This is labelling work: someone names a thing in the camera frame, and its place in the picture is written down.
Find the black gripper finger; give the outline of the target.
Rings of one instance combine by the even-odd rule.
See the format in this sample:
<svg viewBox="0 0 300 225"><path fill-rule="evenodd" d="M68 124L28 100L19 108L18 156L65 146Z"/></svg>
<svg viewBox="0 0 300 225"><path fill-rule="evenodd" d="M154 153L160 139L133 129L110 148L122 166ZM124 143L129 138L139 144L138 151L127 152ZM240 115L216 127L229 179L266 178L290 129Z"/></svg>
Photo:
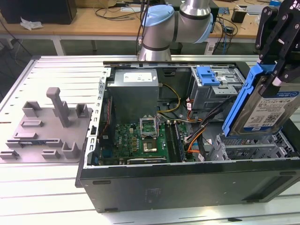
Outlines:
<svg viewBox="0 0 300 225"><path fill-rule="evenodd" d="M272 85L284 86L300 77L300 49L292 48L286 55L280 56L281 49L274 48L275 67L272 71Z"/></svg>
<svg viewBox="0 0 300 225"><path fill-rule="evenodd" d="M255 41L261 63L286 58L293 45L288 34L292 21L293 11L289 6L263 8Z"/></svg>

